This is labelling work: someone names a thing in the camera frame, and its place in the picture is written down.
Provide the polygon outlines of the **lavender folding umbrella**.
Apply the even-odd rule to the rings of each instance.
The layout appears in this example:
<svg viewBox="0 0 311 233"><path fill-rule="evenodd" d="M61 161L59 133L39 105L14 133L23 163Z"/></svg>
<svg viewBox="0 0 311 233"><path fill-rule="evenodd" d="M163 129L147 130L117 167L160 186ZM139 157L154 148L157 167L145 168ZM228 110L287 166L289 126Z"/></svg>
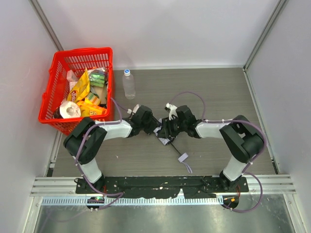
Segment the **lavender folding umbrella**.
<svg viewBox="0 0 311 233"><path fill-rule="evenodd" d="M191 167L186 163L186 160L188 159L189 155L184 152L184 153L181 153L179 151L179 149L177 149L177 147L173 144L173 142L175 141L175 138L166 138L165 137L165 134L162 130L162 118L160 118L158 120L159 122L159 126L157 128L154 129L154 133L156 135L156 137L159 139L159 141L164 145L164 146L167 146L167 145L171 145L173 147L173 149L178 153L179 157L178 157L178 162L183 164L186 169L187 169L187 172L189 174L193 174L193 171L191 169Z"/></svg>

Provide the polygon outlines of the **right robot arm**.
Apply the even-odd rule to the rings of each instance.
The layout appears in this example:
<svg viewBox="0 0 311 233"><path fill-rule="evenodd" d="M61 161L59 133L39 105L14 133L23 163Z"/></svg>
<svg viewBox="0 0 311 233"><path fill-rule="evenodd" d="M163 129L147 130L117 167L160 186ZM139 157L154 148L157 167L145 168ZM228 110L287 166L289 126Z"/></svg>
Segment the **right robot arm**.
<svg viewBox="0 0 311 233"><path fill-rule="evenodd" d="M197 139L223 139L231 152L231 158L221 171L219 178L224 190L237 186L239 179L258 157L266 146L266 138L262 130L252 124L243 115L228 120L197 119L186 105L176 107L167 105L169 116L161 120L157 137L172 140L179 133Z"/></svg>

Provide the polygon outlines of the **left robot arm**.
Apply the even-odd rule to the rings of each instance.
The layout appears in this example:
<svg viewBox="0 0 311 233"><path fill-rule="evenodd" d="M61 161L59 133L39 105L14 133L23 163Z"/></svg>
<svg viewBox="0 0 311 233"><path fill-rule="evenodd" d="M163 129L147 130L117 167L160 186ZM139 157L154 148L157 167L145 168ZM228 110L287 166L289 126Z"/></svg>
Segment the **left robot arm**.
<svg viewBox="0 0 311 233"><path fill-rule="evenodd" d="M104 191L105 178L96 162L96 155L104 141L130 138L141 131L151 134L160 126L150 108L137 105L128 117L117 121L94 121L85 117L65 138L64 147L74 158L85 182L91 190Z"/></svg>

